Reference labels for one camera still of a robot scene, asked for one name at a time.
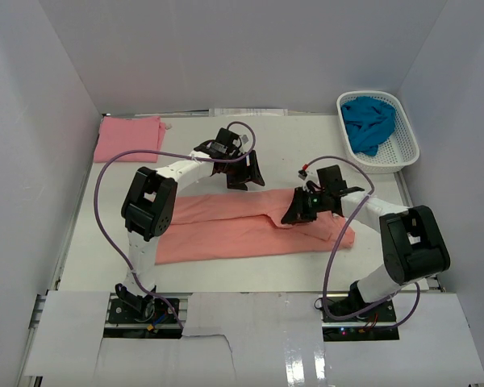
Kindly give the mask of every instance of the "perforated basket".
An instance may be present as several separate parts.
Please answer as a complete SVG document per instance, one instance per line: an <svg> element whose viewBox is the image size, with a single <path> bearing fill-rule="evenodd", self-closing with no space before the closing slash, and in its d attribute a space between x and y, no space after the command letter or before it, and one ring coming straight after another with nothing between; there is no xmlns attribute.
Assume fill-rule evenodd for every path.
<svg viewBox="0 0 484 387"><path fill-rule="evenodd" d="M357 97L371 97L387 102L396 109L394 133L383 144L378 145L376 156L367 156L364 153L353 153L349 144L348 134L344 126L344 119L340 107ZM348 159L356 163L367 173L394 173L407 165L414 164L419 157L419 147L412 132L407 115L400 101L391 94L382 91L351 91L342 94L337 99L337 112L339 113L340 130L343 136L344 148Z"/></svg>

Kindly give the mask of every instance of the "table surface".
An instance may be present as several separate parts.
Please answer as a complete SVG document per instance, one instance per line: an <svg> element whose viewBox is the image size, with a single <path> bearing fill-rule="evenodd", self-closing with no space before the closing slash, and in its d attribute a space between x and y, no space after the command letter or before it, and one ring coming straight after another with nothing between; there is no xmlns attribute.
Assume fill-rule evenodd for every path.
<svg viewBox="0 0 484 387"><path fill-rule="evenodd" d="M267 190L300 186L297 171L317 156L344 156L336 116L243 117L257 133L257 155ZM193 117L163 119L172 127L167 130L162 150L189 154L197 144L214 138L230 117ZM240 134L243 127L232 127ZM127 252L127 231L120 209L136 170L146 165L156 168L175 159L161 156L157 163L115 163L102 179L99 211L105 228L114 241ZM319 167L331 163L319 162ZM340 164L348 186L367 188L365 179L343 163ZM60 290L110 290L123 281L126 265L100 233L94 219L93 192L103 164L94 164L77 217L73 238L65 260ZM403 204L394 174L371 175L376 196ZM187 187L179 194L195 196L227 192L226 177L215 175ZM345 291L354 281L367 276L382 264L382 246L377 232L359 222L352 223L356 232L353 248L337 253L332 267L329 289ZM155 265L158 292L301 292L320 291L329 252L305 252L282 256L263 256L231 260L208 260L179 264ZM427 289L427 282L420 282Z"/></svg>

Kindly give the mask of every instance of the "unfolded pink towel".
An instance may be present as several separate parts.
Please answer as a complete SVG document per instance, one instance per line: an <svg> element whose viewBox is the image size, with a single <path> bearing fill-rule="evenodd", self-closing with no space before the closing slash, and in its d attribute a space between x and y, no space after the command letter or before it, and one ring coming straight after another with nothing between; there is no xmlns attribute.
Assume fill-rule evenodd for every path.
<svg viewBox="0 0 484 387"><path fill-rule="evenodd" d="M159 151L165 137L165 124L160 117L146 119L115 119L104 117L100 126L95 163L105 163L111 157L132 149ZM156 163L158 155L134 153L120 157L117 161Z"/></svg>
<svg viewBox="0 0 484 387"><path fill-rule="evenodd" d="M312 223L283 225L293 196L293 189L272 189L177 198L156 263L331 251L344 218L323 212ZM348 229L340 246L350 248L354 239Z"/></svg>

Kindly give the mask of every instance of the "basket rim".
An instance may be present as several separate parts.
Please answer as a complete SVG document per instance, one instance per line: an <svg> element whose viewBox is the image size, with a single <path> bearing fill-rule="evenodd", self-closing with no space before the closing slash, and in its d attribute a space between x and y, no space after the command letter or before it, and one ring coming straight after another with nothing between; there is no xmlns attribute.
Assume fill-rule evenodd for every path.
<svg viewBox="0 0 484 387"><path fill-rule="evenodd" d="M351 144L349 143L348 133L345 130L346 126L344 125L344 120L343 120L343 117L342 117L342 111L340 109L340 101L342 100L342 98L347 97L349 95L354 95L354 94L359 94L359 95L367 94L370 97L372 97L373 95L385 95L385 96L387 96L388 98L390 98L394 101L394 103L397 105L397 107L399 107L399 113L403 116L403 119L405 120L405 124L407 125L407 129L411 133L412 139L414 140L412 142L412 144L414 145L415 155L414 155L414 157L412 157L411 160L403 161L401 163L393 163L393 164L375 164L375 163L370 163L368 161L362 160L359 156L357 156L353 152ZM387 168L387 169L390 169L390 168L394 168L394 167L407 167L408 165L414 164L419 159L418 141L416 140L416 137L415 137L414 132L412 130L411 123L409 122L407 114L405 113L405 110L403 109L402 103L393 94L389 94L389 93L386 93L385 91L379 91L379 90L348 91L346 93L342 93L337 98L336 105L337 105L337 114L339 115L339 120L340 120L340 124L341 124L340 129L343 133L344 141L345 141L346 147L347 147L347 152L349 152L351 156L353 156L355 159L357 159L357 161L359 163L361 163L365 166L368 166L368 167L372 167L372 168L384 168L384 169Z"/></svg>

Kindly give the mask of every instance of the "pink cloth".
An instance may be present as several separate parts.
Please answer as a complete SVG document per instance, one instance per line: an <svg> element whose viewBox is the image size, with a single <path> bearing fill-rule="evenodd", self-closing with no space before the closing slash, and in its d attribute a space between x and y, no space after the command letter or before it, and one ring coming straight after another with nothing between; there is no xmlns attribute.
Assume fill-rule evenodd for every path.
<svg viewBox="0 0 484 387"><path fill-rule="evenodd" d="M111 157L132 149L159 151L165 137L165 124L160 117L146 119L114 119L104 117L100 126L94 162L105 163ZM134 153L117 161L156 163L158 155Z"/></svg>
<svg viewBox="0 0 484 387"><path fill-rule="evenodd" d="M312 223L282 225L293 196L293 189L272 189L177 198L156 263L331 251L345 220L323 212ZM348 229L340 246L354 239Z"/></svg>

